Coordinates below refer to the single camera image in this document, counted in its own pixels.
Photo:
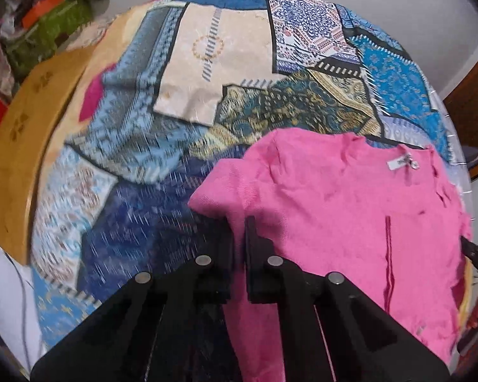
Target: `pink shirt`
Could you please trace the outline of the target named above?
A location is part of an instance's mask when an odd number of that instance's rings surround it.
[[[417,164],[390,169],[411,154]],[[458,332],[452,289],[463,278],[460,235],[469,218],[433,148],[369,146],[353,133],[275,130],[243,159],[222,159],[190,207],[227,217],[241,243],[244,220],[277,254],[310,273],[345,274],[373,301],[449,360]],[[243,379],[284,380],[278,313],[247,301],[244,271],[224,307]]]

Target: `cable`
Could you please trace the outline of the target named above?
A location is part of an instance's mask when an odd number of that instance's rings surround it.
[[[30,356],[28,355],[28,347],[26,345],[26,291],[25,291],[25,284],[23,283],[23,278],[21,277],[21,274],[19,274],[18,268],[14,264],[14,261],[10,258],[9,254],[7,254],[4,251],[5,256],[8,258],[8,260],[11,262],[11,264],[14,267],[14,270],[16,270],[16,274],[18,274],[18,279],[21,284],[21,293],[23,295],[23,301],[21,304],[21,338],[23,339],[23,349],[25,351],[25,356],[26,356],[26,365],[27,365],[27,370],[30,373],[32,370],[32,366],[30,365]]]

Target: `patchwork print fabric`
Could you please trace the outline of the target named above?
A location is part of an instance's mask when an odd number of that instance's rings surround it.
[[[354,132],[375,148],[432,143],[445,161],[463,159],[400,43],[321,0],[156,0],[102,87],[90,124],[66,138],[50,169],[34,219],[48,348],[137,272],[192,259],[215,221],[191,212],[188,198],[219,159],[241,157],[271,130]],[[470,190],[465,166],[447,169]],[[242,380],[221,308],[198,312],[191,364],[194,380]]]
[[[76,288],[82,234],[92,228],[116,181],[68,146],[62,149],[33,222],[32,258],[39,270]]]
[[[337,7],[321,0],[269,0],[278,73],[313,67],[324,57],[359,63],[347,44]]]

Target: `metal screw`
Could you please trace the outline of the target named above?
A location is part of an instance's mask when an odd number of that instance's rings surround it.
[[[198,256],[196,259],[195,259],[195,262],[199,265],[199,266],[207,266],[210,264],[210,262],[212,261],[212,258],[209,257],[208,255],[202,255],[202,256]]]
[[[283,264],[283,259],[279,256],[271,256],[268,258],[268,263],[271,266],[279,267]]]
[[[342,284],[345,280],[345,277],[342,273],[332,272],[329,273],[328,280],[334,284]]]
[[[139,284],[145,284],[150,282],[150,273],[148,272],[141,272],[134,276],[134,280]]]

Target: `clothing label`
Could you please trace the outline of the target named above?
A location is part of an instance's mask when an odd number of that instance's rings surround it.
[[[411,156],[409,154],[402,155],[400,158],[396,158],[392,161],[388,161],[388,168],[394,171],[401,168],[411,162]]]

